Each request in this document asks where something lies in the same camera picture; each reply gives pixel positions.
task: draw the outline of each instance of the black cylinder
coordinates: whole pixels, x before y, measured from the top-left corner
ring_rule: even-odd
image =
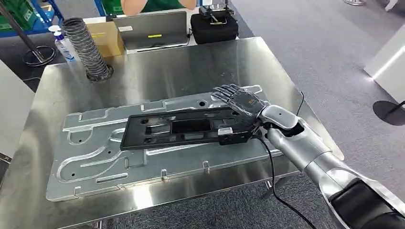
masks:
[[[82,60],[88,79],[92,82],[109,79],[113,69],[104,62],[83,19],[67,19],[63,22],[62,28]]]

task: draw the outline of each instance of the black bag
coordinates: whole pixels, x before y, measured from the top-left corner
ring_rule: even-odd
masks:
[[[225,17],[218,18],[218,20],[226,20],[226,24],[211,25],[211,20],[205,20],[201,14],[193,14],[191,16],[192,33],[197,44],[236,39],[239,32],[236,19],[231,15],[226,15]]]

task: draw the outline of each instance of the stainless steel table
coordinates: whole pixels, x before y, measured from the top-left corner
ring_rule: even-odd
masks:
[[[297,111],[302,99],[261,38],[118,56],[111,63],[114,76],[100,84],[91,84],[79,67],[46,67],[0,191],[0,228],[78,226],[271,177],[269,159],[264,159],[65,202],[46,200],[58,132],[69,113],[209,92],[224,83],[261,85],[272,103],[292,112]],[[307,103],[300,116],[343,160]],[[274,161],[277,178],[298,173],[282,154]]]

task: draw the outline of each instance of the yellow label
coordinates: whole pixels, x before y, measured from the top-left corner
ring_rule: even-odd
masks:
[[[93,33],[93,34],[91,34],[91,36],[92,36],[93,38],[96,38],[96,37],[104,37],[105,34],[106,34],[105,32]]]
[[[156,35],[149,35],[148,38],[155,38],[155,37],[161,37],[162,34],[156,34]]]

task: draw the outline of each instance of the aluminum plate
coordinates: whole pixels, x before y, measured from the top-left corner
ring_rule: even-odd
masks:
[[[260,86],[244,87],[267,101]],[[206,143],[120,151],[130,115],[226,106],[209,93],[69,114],[60,131],[46,198],[63,201],[136,184],[189,176],[265,159],[261,143]]]

